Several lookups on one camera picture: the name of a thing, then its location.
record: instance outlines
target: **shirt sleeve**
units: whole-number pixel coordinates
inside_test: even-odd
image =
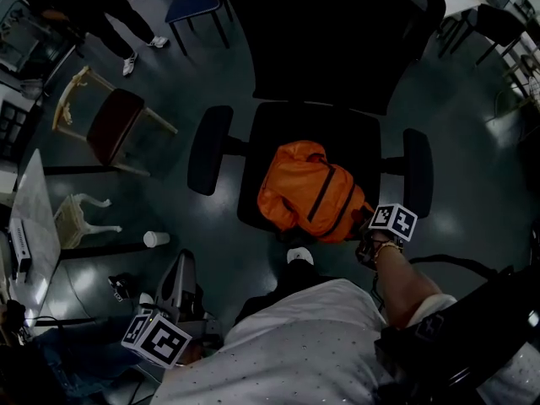
[[[408,325],[417,324],[454,303],[456,299],[451,295],[432,295],[420,305]],[[530,405],[540,396],[540,353],[526,343],[478,388],[478,393],[487,404]]]

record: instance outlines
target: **blue chair seat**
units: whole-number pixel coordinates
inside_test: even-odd
[[[221,6],[219,0],[173,0],[165,17],[167,24],[213,12]]]

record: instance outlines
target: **blue chair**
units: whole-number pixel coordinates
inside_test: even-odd
[[[182,43],[180,35],[178,34],[178,30],[175,27],[175,22],[185,19],[187,21],[187,24],[189,25],[189,28],[192,31],[194,31],[195,29],[193,27],[193,22],[191,18],[197,17],[199,15],[204,15],[204,14],[212,15],[212,19],[214,23],[216,24],[219,35],[221,36],[221,40],[225,44],[225,48],[229,48],[229,42],[227,41],[227,36],[225,36],[223,27],[221,26],[218,15],[216,14],[216,11],[219,8],[221,8],[222,4],[225,6],[225,10],[227,11],[229,20],[232,22],[233,14],[230,12],[230,7],[229,7],[229,4],[227,3],[227,0],[173,0],[172,1],[172,3],[169,6],[169,11],[167,12],[167,16],[165,17],[165,22],[170,26],[170,29],[172,30],[172,33],[175,36],[176,41],[178,42],[178,45],[182,49],[184,56],[187,56],[187,51],[186,51],[186,48],[184,47],[184,44]]]

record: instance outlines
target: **bracelet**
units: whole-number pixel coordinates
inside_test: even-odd
[[[401,253],[402,249],[401,247],[399,247],[398,245],[396,245],[396,243],[394,243],[393,241],[385,241],[384,243],[382,243],[380,246],[379,246],[379,249],[377,249],[377,252],[375,253],[375,256],[373,256],[373,261],[375,262],[375,264],[377,263],[377,258],[379,257],[379,254],[381,253],[381,249],[383,247],[393,247],[395,249],[398,249]]]

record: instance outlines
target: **brown leather seat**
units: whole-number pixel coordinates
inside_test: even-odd
[[[143,108],[143,98],[123,89],[113,90],[105,99],[86,136],[101,164],[111,164]]]

